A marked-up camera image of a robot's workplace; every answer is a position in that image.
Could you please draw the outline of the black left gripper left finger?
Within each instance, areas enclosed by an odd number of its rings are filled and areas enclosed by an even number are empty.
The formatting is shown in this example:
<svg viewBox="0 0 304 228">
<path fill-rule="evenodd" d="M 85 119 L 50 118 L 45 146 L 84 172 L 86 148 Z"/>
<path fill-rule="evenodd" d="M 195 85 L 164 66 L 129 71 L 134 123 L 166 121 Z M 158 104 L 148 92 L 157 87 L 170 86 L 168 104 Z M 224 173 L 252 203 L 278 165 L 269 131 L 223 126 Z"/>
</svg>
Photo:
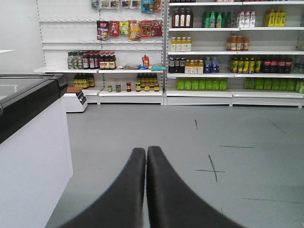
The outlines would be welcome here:
<svg viewBox="0 0 304 228">
<path fill-rule="evenodd" d="M 62 228 L 141 228 L 146 155 L 134 148 L 110 187 L 88 208 Z"/>
</svg>

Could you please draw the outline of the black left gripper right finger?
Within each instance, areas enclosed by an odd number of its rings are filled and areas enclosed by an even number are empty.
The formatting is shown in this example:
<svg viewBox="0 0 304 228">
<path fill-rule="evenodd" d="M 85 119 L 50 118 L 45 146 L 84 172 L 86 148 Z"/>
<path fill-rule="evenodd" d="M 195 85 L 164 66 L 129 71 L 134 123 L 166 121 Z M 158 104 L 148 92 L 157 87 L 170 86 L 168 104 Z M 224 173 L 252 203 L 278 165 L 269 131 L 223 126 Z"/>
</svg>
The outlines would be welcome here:
<svg viewBox="0 0 304 228">
<path fill-rule="evenodd" d="M 152 228 L 239 228 L 201 199 L 174 170 L 161 147 L 147 151 L 147 202 Z"/>
</svg>

